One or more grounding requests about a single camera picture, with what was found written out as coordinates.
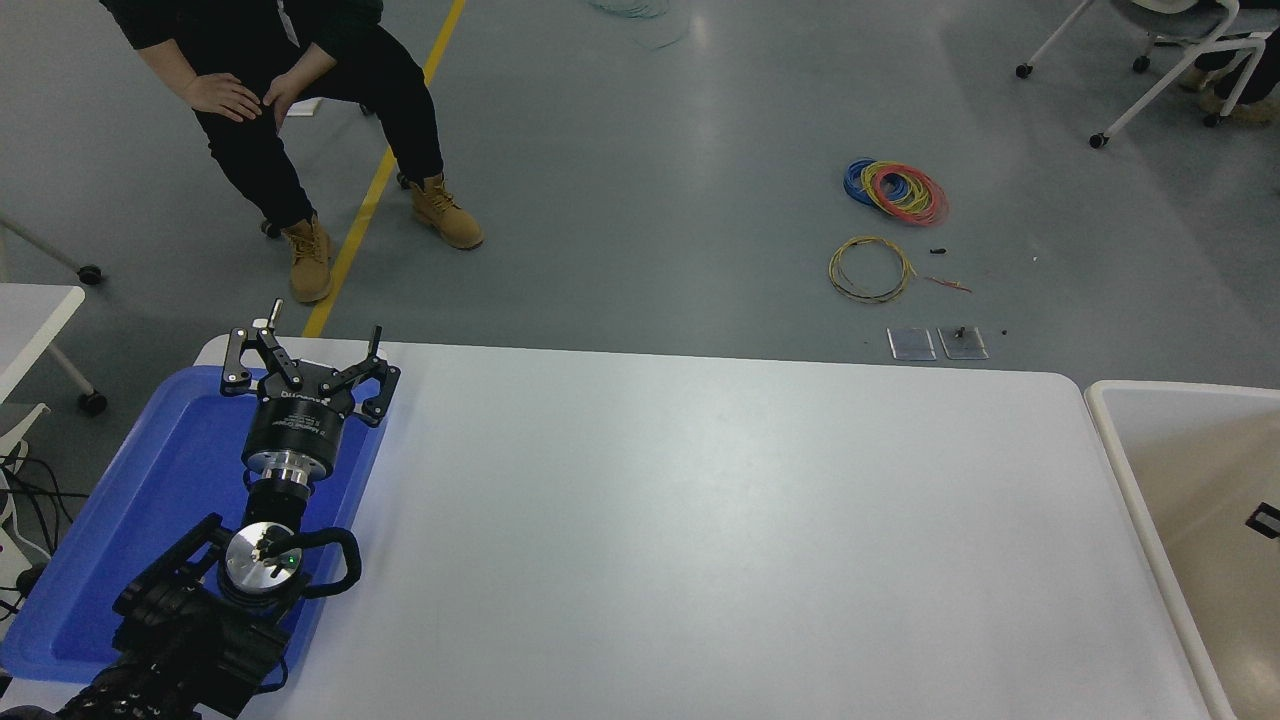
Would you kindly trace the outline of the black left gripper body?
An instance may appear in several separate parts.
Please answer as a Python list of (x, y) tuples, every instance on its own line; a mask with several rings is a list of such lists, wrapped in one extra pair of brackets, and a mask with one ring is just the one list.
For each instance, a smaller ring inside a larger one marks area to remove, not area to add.
[(289, 389), (279, 374), (257, 383), (259, 401), (243, 447), (243, 464), (264, 469), (283, 454), (301, 455), (310, 469), (333, 469), (340, 450), (346, 419), (355, 410), (349, 388), (324, 396), (320, 384), (306, 380)]

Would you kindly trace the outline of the person's left hand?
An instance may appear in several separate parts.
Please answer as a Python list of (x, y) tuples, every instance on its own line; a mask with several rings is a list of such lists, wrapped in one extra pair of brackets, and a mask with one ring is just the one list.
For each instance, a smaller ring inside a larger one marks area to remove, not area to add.
[(274, 132), (279, 135), (285, 118), (300, 99), (302, 90), (294, 73), (287, 72), (276, 76), (262, 96), (262, 105), (271, 111)]

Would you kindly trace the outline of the person's right hand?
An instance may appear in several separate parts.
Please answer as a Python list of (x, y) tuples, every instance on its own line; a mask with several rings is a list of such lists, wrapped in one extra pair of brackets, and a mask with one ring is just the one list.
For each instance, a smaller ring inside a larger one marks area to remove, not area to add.
[(178, 95), (196, 111), (233, 122), (253, 120), (262, 115), (259, 96), (228, 73), (196, 76), (180, 87)]

